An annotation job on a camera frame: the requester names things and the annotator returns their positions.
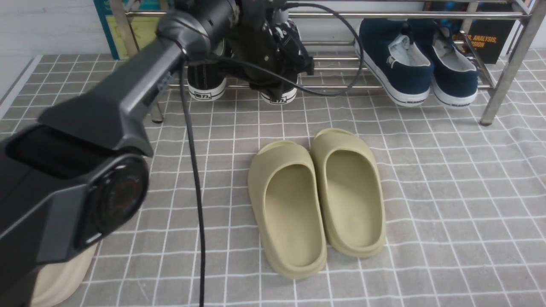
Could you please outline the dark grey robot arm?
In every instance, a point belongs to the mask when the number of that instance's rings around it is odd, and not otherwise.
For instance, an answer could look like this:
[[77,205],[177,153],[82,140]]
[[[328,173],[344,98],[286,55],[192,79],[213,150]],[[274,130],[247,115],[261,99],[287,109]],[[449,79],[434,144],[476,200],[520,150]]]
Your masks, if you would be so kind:
[[83,95],[1,142],[1,305],[52,307],[82,283],[98,243],[149,189],[144,119],[187,64],[228,41],[231,75],[279,99],[292,60],[274,37],[285,0],[176,0],[156,38]]

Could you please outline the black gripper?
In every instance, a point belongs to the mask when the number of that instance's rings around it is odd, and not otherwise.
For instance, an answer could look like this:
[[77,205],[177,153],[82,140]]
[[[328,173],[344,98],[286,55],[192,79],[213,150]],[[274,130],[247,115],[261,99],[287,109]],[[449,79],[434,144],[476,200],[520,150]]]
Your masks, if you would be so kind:
[[[272,70],[277,64],[275,41],[271,33],[275,10],[288,11],[285,0],[238,0],[238,23],[227,37],[233,61],[226,62],[228,76],[247,81],[260,94],[273,89],[275,81],[295,83]],[[304,72],[314,71],[314,60]]]

